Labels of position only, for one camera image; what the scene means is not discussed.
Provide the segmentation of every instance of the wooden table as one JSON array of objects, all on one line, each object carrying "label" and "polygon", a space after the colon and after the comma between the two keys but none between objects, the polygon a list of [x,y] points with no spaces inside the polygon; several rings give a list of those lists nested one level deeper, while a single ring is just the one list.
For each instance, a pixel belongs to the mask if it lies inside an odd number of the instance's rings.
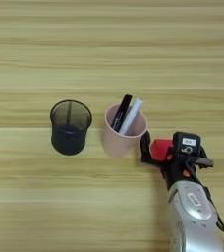
[{"label": "wooden table", "polygon": [[[159,171],[100,144],[125,92],[152,138],[202,136],[224,220],[224,0],[0,0],[0,252],[169,251]],[[50,143],[66,98],[93,113],[74,157]]]}]

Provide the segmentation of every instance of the label on robot arm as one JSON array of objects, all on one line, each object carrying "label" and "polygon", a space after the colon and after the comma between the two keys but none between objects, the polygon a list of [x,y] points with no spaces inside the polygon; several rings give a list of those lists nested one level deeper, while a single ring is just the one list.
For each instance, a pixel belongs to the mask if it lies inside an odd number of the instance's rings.
[{"label": "label on robot arm", "polygon": [[196,195],[194,193],[188,193],[188,198],[194,203],[196,207],[201,206],[201,202],[197,199]]},{"label": "label on robot arm", "polygon": [[183,138],[182,144],[187,145],[187,146],[195,146],[196,145],[196,139]]}]

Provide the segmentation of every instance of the pink pen holder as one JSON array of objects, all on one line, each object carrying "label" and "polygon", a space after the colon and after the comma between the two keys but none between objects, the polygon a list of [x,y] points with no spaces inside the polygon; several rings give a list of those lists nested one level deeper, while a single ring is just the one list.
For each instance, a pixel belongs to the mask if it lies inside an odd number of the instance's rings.
[{"label": "pink pen holder", "polygon": [[112,121],[117,113],[119,105],[109,107],[105,112],[105,123],[102,136],[102,145],[105,153],[113,158],[120,158],[127,154],[140,142],[141,136],[147,130],[145,116],[138,112],[127,135],[119,134],[111,128]]}]

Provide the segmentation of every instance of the marker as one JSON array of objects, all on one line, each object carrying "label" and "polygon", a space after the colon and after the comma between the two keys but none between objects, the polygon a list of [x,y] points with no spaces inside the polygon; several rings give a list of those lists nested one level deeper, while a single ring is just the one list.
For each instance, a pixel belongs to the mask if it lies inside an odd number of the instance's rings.
[{"label": "marker", "polygon": [[113,128],[113,130],[119,132],[119,130],[121,129],[121,126],[126,117],[131,100],[132,100],[132,96],[130,94],[125,94],[124,99],[121,105],[119,106],[116,116],[111,124],[111,127]]},{"label": "marker", "polygon": [[130,129],[136,115],[138,114],[139,110],[140,110],[140,107],[142,105],[143,101],[140,100],[140,99],[136,99],[131,111],[128,113],[119,133],[122,134],[122,135],[125,135],[128,130]]}]

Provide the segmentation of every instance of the black cable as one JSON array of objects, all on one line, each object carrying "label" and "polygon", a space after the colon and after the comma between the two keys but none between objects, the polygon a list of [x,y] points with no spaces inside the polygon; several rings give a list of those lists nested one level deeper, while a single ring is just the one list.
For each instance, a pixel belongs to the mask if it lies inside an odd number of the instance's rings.
[{"label": "black cable", "polygon": [[218,216],[218,223],[217,223],[217,227],[222,231],[224,232],[224,222],[223,220],[220,218],[218,212],[217,212],[217,209],[211,199],[211,195],[210,195],[210,192],[209,192],[209,189],[205,186],[202,185],[202,183],[200,182],[200,180],[196,177],[196,173],[195,173],[195,165],[193,163],[191,163],[191,165],[189,164],[189,160],[186,160],[186,167],[187,167],[187,170],[190,172],[191,176],[193,177],[193,179],[195,180],[196,183],[200,184],[202,186],[202,188],[204,189],[204,192],[206,194],[206,197],[207,199],[210,201],[210,203],[213,205],[215,211],[216,211],[216,214]]}]

